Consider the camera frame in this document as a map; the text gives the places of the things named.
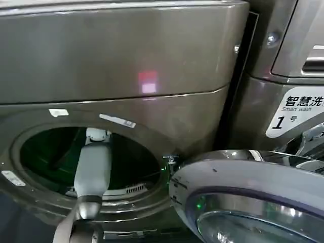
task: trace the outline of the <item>sticker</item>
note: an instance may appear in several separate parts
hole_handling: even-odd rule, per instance
[[[266,131],[266,136],[277,138],[322,112],[324,112],[323,88],[292,88],[285,93]]]
[[[12,171],[1,171],[4,177],[6,177],[15,186],[25,186],[26,183],[23,182],[16,176]]]
[[[69,115],[66,109],[49,109],[49,112],[53,117]]]
[[[120,125],[129,127],[129,128],[134,128],[136,126],[136,123],[130,121],[130,120],[125,120],[125,119],[121,119],[115,116],[109,116],[109,115],[104,115],[104,114],[100,114],[99,115],[100,118],[105,119],[105,120],[109,120],[113,123],[118,123]]]

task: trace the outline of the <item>round door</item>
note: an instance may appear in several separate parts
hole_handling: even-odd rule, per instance
[[[173,175],[169,194],[204,242],[323,242],[324,163],[269,151],[214,151]]]

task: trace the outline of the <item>washing machine top panel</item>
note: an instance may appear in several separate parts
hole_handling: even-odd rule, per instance
[[[230,82],[247,3],[73,2],[0,5],[0,103],[188,94]]]
[[[322,242],[318,168],[324,163],[284,153],[214,151],[185,163],[169,195],[204,242]]]
[[[324,76],[323,13],[323,1],[298,1],[272,68],[274,74],[287,77]]]

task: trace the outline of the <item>front-loading washing machine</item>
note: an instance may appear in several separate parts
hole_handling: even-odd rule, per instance
[[[100,129],[113,161],[107,234],[184,227],[169,177],[178,157],[212,149],[248,11],[236,0],[1,1],[2,190],[57,224],[75,204],[87,128]]]
[[[226,147],[322,159],[322,1],[250,1],[258,16]]]

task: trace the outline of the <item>gray washing machine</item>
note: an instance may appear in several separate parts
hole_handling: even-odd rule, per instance
[[[323,159],[322,1],[251,0],[257,16],[227,147]]]
[[[248,11],[236,0],[1,1],[1,189],[57,224],[97,128],[113,150],[106,233],[184,227],[172,166],[212,150]]]

